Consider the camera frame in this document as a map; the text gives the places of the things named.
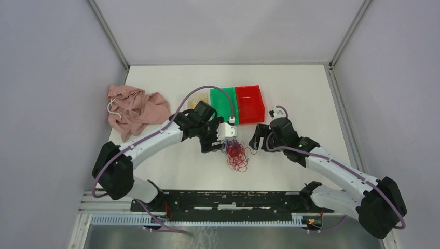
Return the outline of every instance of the white table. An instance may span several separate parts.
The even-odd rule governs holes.
[[[314,139],[335,157],[349,162],[323,65],[132,66],[126,85],[146,93],[160,92],[170,102],[172,113],[196,87],[259,85],[266,110],[284,106],[299,135]],[[266,123],[270,121],[266,114]],[[156,127],[150,125],[142,134]],[[255,124],[239,124],[237,139],[247,144],[254,131]],[[109,140],[122,142],[115,129]],[[161,189],[299,191],[311,181],[340,189],[318,173],[290,162],[282,153],[259,150],[256,155],[249,154],[245,173],[231,170],[226,157],[219,151],[202,154],[199,140],[194,138],[160,151],[134,174],[152,180]]]

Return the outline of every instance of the white wall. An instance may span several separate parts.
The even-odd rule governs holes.
[[[373,1],[336,65],[370,173],[408,208],[399,248],[438,248],[440,2]]]
[[[123,69],[85,0],[0,2],[0,248],[66,248]]]
[[[362,0],[97,0],[131,65],[325,62]]]

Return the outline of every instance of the fabric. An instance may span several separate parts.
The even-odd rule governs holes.
[[[146,95],[136,87],[110,86],[108,99],[112,106],[108,122],[124,142],[130,133],[139,136],[150,123],[162,124],[171,116],[170,103],[158,92]]]

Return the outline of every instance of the tangled red string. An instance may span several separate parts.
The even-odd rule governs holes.
[[[243,141],[228,140],[226,142],[223,153],[228,154],[228,165],[232,170],[241,173],[248,170],[249,158],[246,156],[246,149],[253,155],[257,154],[257,152],[253,153],[250,148],[245,148]]]

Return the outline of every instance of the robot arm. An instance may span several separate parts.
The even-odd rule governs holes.
[[[282,151],[290,161],[320,173],[343,189],[331,189],[319,182],[308,184],[301,193],[310,196],[316,206],[348,215],[358,220],[369,233],[383,239],[400,219],[383,196],[368,184],[372,183],[402,217],[406,215],[406,206],[395,181],[388,177],[378,180],[344,166],[316,141],[298,136],[285,110],[275,107],[270,114],[274,120],[270,125],[258,124],[249,145],[258,149],[259,140],[263,137],[264,151]]]
[[[202,153],[221,149],[224,139],[236,136],[237,128],[215,113],[209,104],[199,102],[194,109],[178,113],[171,124],[168,120],[136,140],[119,146],[113,142],[104,144],[93,168],[93,177],[98,176],[112,157],[126,150],[102,173],[99,184],[113,200],[129,196],[149,203],[158,194],[158,189],[152,182],[134,177],[133,170],[164,148],[195,136],[199,138]]]

